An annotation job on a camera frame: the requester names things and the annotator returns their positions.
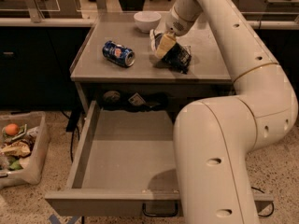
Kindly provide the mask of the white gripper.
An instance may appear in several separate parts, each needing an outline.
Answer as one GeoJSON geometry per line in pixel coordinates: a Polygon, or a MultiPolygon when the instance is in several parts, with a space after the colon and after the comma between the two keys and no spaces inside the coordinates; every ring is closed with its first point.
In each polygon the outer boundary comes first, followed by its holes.
{"type": "Polygon", "coordinates": [[[172,7],[165,18],[165,29],[170,33],[158,34],[155,38],[156,57],[162,59],[166,53],[176,45],[177,39],[175,35],[186,35],[193,25],[193,21],[182,19],[172,7]]]}

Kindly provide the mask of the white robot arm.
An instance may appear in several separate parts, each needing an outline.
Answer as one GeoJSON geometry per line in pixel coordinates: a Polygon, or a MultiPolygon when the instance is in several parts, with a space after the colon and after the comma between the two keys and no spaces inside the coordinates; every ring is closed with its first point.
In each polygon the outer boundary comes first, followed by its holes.
{"type": "Polygon", "coordinates": [[[298,114],[296,95],[232,0],[177,0],[166,29],[186,35],[201,14],[235,95],[192,102],[176,118],[173,141],[185,223],[260,224],[245,157],[290,131],[298,114]]]}

